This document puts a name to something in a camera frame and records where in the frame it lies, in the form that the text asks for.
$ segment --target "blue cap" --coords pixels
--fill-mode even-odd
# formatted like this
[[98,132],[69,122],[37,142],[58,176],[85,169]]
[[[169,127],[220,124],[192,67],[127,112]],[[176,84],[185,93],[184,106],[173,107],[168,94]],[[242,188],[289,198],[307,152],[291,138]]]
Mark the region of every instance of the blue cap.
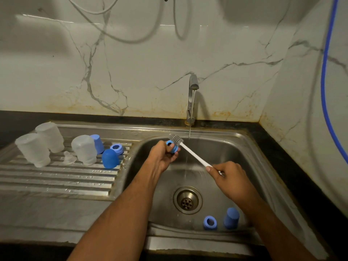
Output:
[[223,224],[227,229],[236,229],[238,226],[239,212],[236,208],[228,208]]
[[[170,145],[171,143],[174,143],[172,140],[168,140],[166,142],[166,145]],[[177,151],[178,147],[174,145],[174,148],[172,149],[171,153],[174,154]]]
[[123,154],[123,146],[121,144],[113,144],[110,149],[114,150],[118,156]]
[[97,150],[97,154],[101,154],[104,151],[104,145],[99,135],[91,135],[91,138],[94,140],[94,146]]
[[111,149],[106,149],[102,154],[102,162],[105,168],[114,168],[120,164],[118,155]]
[[203,227],[205,230],[216,230],[218,223],[213,216],[208,215],[204,218]]

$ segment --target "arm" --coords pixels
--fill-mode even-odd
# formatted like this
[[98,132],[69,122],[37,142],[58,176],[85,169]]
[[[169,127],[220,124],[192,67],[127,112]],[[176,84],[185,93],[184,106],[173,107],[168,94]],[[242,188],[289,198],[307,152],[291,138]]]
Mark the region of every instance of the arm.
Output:
[[273,260],[316,260],[262,200],[239,164],[231,161],[206,167],[218,187],[254,224]]
[[74,248],[68,261],[138,260],[159,176],[178,153],[159,141],[121,195],[110,204]]

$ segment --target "sink drain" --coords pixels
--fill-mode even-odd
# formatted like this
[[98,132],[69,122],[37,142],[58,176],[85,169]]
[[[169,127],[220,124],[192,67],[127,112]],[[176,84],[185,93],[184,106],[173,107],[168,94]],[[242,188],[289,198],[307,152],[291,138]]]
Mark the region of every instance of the sink drain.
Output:
[[179,188],[173,197],[175,207],[184,214],[194,214],[202,207],[202,196],[193,187]]

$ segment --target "frosted plastic bottle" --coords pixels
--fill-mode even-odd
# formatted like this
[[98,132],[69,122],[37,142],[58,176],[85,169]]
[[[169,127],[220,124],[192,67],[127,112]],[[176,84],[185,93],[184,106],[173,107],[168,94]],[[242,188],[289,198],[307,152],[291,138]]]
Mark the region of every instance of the frosted plastic bottle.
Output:
[[97,161],[97,150],[94,140],[89,135],[80,135],[71,142],[71,147],[77,155],[78,160],[85,166],[93,165]]
[[35,128],[35,131],[41,136],[52,153],[64,150],[64,139],[55,123],[42,123]]
[[36,133],[26,134],[17,138],[15,144],[24,157],[36,167],[44,167],[51,162],[46,144]]

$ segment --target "white brush handle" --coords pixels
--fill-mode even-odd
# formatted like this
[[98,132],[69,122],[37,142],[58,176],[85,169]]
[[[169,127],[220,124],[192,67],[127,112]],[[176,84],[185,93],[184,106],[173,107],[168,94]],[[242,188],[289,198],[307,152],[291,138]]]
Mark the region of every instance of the white brush handle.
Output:
[[212,167],[211,164],[207,163],[206,161],[204,161],[202,158],[200,158],[196,153],[194,153],[194,151],[192,151],[191,149],[189,149],[183,142],[180,143],[180,145],[185,148],[192,156],[194,156],[199,162],[202,163],[203,166],[205,167]]

